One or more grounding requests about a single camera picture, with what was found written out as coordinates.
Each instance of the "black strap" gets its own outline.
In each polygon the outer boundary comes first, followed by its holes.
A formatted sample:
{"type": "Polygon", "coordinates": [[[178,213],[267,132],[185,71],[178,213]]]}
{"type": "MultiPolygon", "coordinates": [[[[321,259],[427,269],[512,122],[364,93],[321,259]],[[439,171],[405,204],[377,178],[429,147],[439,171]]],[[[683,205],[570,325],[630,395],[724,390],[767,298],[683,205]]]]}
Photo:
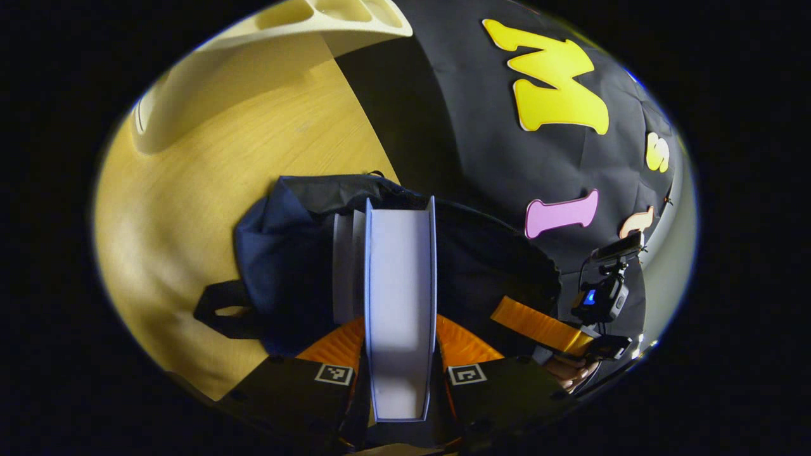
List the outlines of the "black strap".
{"type": "Polygon", "coordinates": [[[195,319],[209,328],[232,339],[259,339],[263,333],[263,317],[256,311],[241,280],[214,283],[206,286],[197,308],[195,319]],[[238,315],[217,315],[223,308],[246,308],[238,315]]]}

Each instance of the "yellow letter m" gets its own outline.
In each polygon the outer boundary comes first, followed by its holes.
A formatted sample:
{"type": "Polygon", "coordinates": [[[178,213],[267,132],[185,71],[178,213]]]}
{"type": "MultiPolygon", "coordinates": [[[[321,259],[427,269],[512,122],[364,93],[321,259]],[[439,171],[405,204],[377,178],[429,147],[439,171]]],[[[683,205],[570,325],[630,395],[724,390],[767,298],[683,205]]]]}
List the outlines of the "yellow letter m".
{"type": "Polygon", "coordinates": [[[534,33],[505,27],[492,19],[483,21],[493,42],[501,49],[518,46],[542,49],[507,61],[507,66],[551,85],[543,88],[528,80],[513,85],[518,119],[526,131],[545,123],[573,123],[594,128],[600,135],[608,131],[608,108],[600,97],[578,84],[574,76],[594,70],[594,64],[574,41],[558,41],[534,33]]]}

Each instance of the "hand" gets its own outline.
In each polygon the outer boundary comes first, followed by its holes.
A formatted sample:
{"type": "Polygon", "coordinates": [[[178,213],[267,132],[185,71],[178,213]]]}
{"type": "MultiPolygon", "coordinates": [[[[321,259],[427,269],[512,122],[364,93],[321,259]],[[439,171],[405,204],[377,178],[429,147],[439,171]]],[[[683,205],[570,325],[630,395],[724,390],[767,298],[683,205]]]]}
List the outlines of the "hand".
{"type": "Polygon", "coordinates": [[[551,373],[570,394],[597,369],[598,361],[586,366],[586,360],[571,361],[558,355],[550,358],[543,366],[551,373]]]}

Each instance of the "black fabric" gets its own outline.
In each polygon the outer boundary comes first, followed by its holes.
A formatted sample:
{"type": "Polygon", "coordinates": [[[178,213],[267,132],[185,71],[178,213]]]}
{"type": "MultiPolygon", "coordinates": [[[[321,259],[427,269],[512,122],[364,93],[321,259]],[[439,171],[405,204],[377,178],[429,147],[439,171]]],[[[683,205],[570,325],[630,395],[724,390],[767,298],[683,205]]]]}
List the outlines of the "black fabric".
{"type": "Polygon", "coordinates": [[[520,230],[530,201],[574,200],[597,188],[599,205],[589,226],[563,226],[531,241],[562,273],[577,271],[591,250],[618,240],[624,220],[651,205],[654,224],[646,235],[654,233],[674,166],[665,173],[648,169],[646,133],[665,138],[671,157],[683,149],[655,100],[614,58],[515,2],[397,5],[414,38],[360,49],[337,62],[404,186],[462,202],[520,230]],[[574,79],[606,103],[607,133],[567,124],[523,131],[513,83],[525,78],[548,85],[506,62],[537,49],[499,49],[483,19],[580,45],[594,71],[574,79]]]}
{"type": "MultiPolygon", "coordinates": [[[[242,337],[260,327],[268,353],[295,356],[337,325],[332,310],[333,215],[376,208],[424,209],[429,197],[376,176],[282,177],[235,230],[242,282],[256,312],[222,317],[215,308],[245,305],[234,286],[208,287],[195,317],[242,337]],[[229,297],[223,290],[233,289],[229,297]],[[242,332],[234,326],[248,325],[242,332]]],[[[503,222],[450,201],[436,201],[437,312],[504,355],[530,355],[534,343],[490,319],[509,295],[556,315],[559,274],[543,252],[503,222]]]]}

